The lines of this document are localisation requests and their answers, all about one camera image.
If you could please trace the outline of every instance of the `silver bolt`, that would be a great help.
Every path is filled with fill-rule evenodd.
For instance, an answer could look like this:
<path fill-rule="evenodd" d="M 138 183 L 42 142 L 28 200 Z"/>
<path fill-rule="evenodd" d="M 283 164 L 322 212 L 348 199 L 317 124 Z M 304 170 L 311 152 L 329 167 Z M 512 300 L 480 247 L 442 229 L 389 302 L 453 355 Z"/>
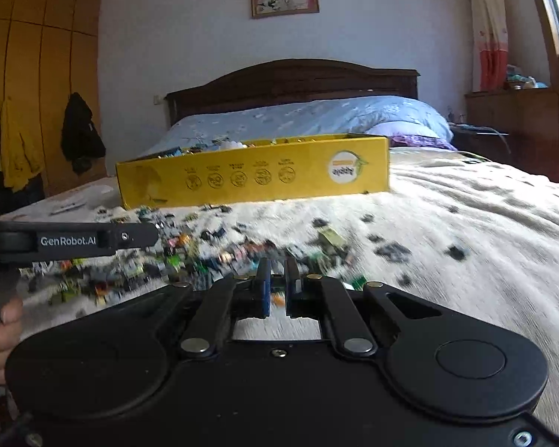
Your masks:
<path fill-rule="evenodd" d="M 43 439 L 39 433 L 28 433 L 25 436 L 25 442 L 27 445 L 31 447 L 42 447 L 43 446 Z"/>
<path fill-rule="evenodd" d="M 532 443 L 532 434 L 530 432 L 520 432 L 513 437 L 513 445 L 516 447 L 528 447 Z"/>
<path fill-rule="evenodd" d="M 373 343 L 369 340 L 365 340 L 364 338 L 350 338 L 349 340 L 344 341 L 344 348 L 350 353 L 360 355 L 368 353 L 371 349 L 373 349 Z"/>
<path fill-rule="evenodd" d="M 209 342 L 203 338 L 189 338 L 180 343 L 180 347 L 186 353 L 204 353 L 209 346 Z"/>
<path fill-rule="evenodd" d="M 285 358 L 288 356 L 288 352 L 284 349 L 272 349 L 271 356 L 274 356 L 276 358 Z"/>

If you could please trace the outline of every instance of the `wooden headboard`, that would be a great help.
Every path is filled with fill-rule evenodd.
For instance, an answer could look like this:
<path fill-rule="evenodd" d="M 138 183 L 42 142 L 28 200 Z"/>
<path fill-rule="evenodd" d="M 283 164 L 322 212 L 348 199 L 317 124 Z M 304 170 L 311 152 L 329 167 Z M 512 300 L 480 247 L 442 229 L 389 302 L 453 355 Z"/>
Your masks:
<path fill-rule="evenodd" d="M 395 95 L 418 98 L 416 70 L 373 69 L 322 59 L 253 65 L 165 99 L 172 125 L 195 114 L 244 111 L 317 99 Z"/>

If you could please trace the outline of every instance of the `yellow box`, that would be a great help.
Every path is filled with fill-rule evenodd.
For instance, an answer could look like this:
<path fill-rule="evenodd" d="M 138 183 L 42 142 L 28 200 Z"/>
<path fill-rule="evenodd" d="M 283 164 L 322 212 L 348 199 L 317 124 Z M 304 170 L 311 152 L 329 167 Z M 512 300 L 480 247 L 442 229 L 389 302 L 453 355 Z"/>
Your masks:
<path fill-rule="evenodd" d="M 116 165 L 127 209 L 185 207 L 389 190 L 389 141 L 323 134 L 244 141 L 243 149 Z"/>

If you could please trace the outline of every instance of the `nightstand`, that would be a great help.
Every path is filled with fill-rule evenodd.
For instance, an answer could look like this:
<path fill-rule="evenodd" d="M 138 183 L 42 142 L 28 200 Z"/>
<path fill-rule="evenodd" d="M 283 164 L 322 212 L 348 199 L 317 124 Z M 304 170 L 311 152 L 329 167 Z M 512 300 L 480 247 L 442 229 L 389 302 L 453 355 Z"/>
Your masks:
<path fill-rule="evenodd" d="M 451 126 L 451 130 L 454 134 L 451 143 L 460 151 L 469 151 L 491 161 L 516 166 L 513 138 L 508 133 L 464 124 Z"/>

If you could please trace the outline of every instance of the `curtain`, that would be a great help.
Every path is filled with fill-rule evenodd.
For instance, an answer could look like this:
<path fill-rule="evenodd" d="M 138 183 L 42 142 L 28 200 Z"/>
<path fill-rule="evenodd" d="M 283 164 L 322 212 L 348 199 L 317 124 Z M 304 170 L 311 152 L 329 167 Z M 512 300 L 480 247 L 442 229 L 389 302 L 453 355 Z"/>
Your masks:
<path fill-rule="evenodd" d="M 493 91 L 507 74 L 507 23 L 504 0 L 471 0 L 474 26 L 474 90 Z"/>

